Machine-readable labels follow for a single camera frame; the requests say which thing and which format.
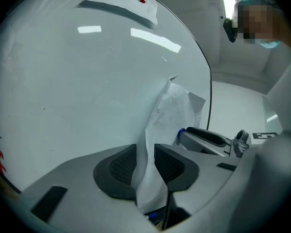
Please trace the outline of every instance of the crumpled paper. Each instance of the crumpled paper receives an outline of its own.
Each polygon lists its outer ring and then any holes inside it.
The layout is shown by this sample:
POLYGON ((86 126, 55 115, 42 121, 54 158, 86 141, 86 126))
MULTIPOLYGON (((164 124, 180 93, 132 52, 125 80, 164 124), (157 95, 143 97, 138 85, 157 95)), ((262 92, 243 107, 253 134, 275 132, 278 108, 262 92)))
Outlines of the crumpled paper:
POLYGON ((148 162, 145 176, 137 189, 137 206, 143 212, 162 208, 167 201, 167 186, 154 164, 154 144, 181 147, 177 133, 181 128, 199 127, 205 100, 169 78, 145 129, 148 162))
POLYGON ((87 0, 87 1, 102 2, 109 5, 118 6, 151 21, 156 26, 158 24, 156 18, 157 3, 155 0, 146 0, 146 3, 142 3, 139 0, 87 0))

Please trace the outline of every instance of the black pad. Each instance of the black pad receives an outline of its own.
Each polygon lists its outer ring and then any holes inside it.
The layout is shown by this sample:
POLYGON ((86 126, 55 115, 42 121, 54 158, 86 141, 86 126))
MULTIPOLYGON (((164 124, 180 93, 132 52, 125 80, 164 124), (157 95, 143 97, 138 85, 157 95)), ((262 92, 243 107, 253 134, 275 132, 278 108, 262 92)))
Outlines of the black pad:
POLYGON ((41 200, 32 208, 31 213, 42 221, 47 222, 62 200, 67 189, 61 186, 52 186, 41 200))
POLYGON ((154 145, 155 166, 166 183, 169 192, 188 189, 198 177, 198 165, 182 155, 154 145))
POLYGON ((136 168, 136 144, 100 161, 94 168, 98 187, 116 199, 136 201, 135 189, 130 186, 136 168))

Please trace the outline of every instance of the face mask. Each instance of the face mask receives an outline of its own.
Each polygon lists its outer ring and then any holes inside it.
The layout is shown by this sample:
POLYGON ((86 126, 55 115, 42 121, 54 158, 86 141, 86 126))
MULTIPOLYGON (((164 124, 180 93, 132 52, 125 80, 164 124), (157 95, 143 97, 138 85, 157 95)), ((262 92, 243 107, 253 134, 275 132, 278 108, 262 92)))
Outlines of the face mask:
POLYGON ((266 49, 272 49, 278 46, 279 41, 272 41, 272 42, 266 42, 266 41, 262 41, 261 39, 255 39, 255 43, 256 44, 260 44, 262 47, 266 48, 266 49))

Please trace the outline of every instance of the white curved panel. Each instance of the white curved panel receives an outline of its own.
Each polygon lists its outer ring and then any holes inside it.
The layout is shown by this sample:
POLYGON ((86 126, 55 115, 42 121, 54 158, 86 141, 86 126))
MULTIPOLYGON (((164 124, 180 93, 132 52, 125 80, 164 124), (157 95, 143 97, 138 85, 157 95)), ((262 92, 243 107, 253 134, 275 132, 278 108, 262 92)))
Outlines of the white curved panel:
POLYGON ((206 100, 207 127, 210 69, 183 24, 159 3, 148 27, 82 1, 25 0, 0 26, 1 162, 20 190, 66 160, 137 143, 170 76, 206 100))

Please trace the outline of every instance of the person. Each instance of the person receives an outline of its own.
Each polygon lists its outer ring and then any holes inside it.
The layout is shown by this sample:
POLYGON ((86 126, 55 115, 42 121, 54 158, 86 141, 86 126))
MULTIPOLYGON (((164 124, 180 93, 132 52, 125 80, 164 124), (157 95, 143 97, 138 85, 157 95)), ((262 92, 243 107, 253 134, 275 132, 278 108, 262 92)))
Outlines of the person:
POLYGON ((283 42, 291 48, 291 26, 276 4, 266 0, 239 0, 234 6, 232 22, 250 43, 274 48, 283 42))

